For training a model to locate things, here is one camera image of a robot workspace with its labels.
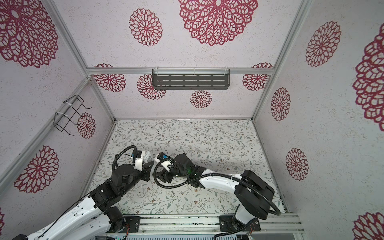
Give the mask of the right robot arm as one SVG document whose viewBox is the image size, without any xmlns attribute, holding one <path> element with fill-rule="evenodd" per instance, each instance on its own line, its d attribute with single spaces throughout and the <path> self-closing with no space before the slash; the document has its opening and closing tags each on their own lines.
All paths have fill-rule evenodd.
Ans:
<svg viewBox="0 0 384 240">
<path fill-rule="evenodd" d="M 161 152 L 155 161 L 153 176 L 161 188 L 190 185 L 234 194 L 240 202 L 233 216 L 238 223 L 247 224 L 255 218 L 265 220 L 268 214 L 281 215 L 281 210 L 273 203 L 274 189 L 251 170 L 234 175 L 222 174 L 195 165 L 186 154 L 172 158 Z"/>
</svg>

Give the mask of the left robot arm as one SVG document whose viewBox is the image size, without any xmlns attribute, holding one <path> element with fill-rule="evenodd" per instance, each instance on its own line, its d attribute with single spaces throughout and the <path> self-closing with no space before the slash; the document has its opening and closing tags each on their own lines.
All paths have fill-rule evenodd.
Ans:
<svg viewBox="0 0 384 240">
<path fill-rule="evenodd" d="M 15 240 L 90 240 L 108 231 L 124 228 L 125 217 L 115 206 L 140 181 L 149 181 L 154 162 L 134 165 L 123 164 L 112 170 L 103 184 L 72 205 L 56 221 L 29 234 L 19 234 Z"/>
</svg>

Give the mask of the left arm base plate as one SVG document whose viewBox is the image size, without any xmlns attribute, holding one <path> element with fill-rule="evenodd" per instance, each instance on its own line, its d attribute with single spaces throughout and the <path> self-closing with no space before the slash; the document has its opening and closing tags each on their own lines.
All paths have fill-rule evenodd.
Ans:
<svg viewBox="0 0 384 240">
<path fill-rule="evenodd" d="M 122 233 L 137 233 L 139 231 L 141 217 L 126 216 L 123 224 Z"/>
</svg>

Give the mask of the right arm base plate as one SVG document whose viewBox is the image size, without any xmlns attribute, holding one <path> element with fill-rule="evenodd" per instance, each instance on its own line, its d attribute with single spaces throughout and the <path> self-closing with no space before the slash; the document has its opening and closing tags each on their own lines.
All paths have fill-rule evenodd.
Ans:
<svg viewBox="0 0 384 240">
<path fill-rule="evenodd" d="M 234 216 L 219 216 L 219 225 L 221 232 L 233 232 L 242 227 L 244 227 L 247 223 L 243 224 L 240 221 L 236 220 Z M 261 226 L 259 223 L 259 219 L 252 219 L 252 222 L 243 230 L 243 232 L 259 232 L 261 230 Z"/>
</svg>

